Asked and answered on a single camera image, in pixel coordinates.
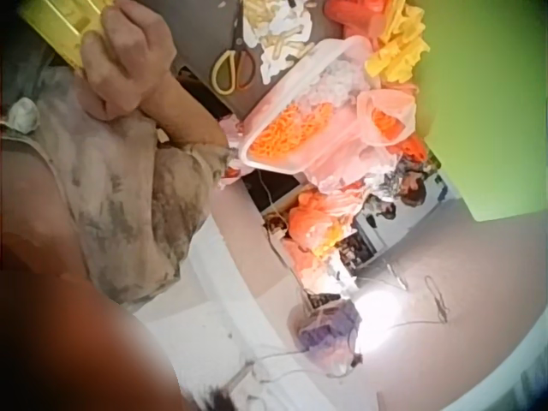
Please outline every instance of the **cluttered workbench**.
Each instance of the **cluttered workbench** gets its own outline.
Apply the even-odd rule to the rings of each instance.
[[[329,21],[322,12],[325,0],[313,2],[308,9],[312,17],[310,42],[325,38],[341,38],[341,26]],[[217,59],[231,46],[238,0],[142,0],[161,14],[170,26],[178,56],[176,69],[188,67],[198,79],[211,87],[211,70]],[[218,96],[238,118],[243,119],[272,89],[285,71],[264,84],[259,72],[261,47],[249,49],[257,63],[253,80],[245,92]]]

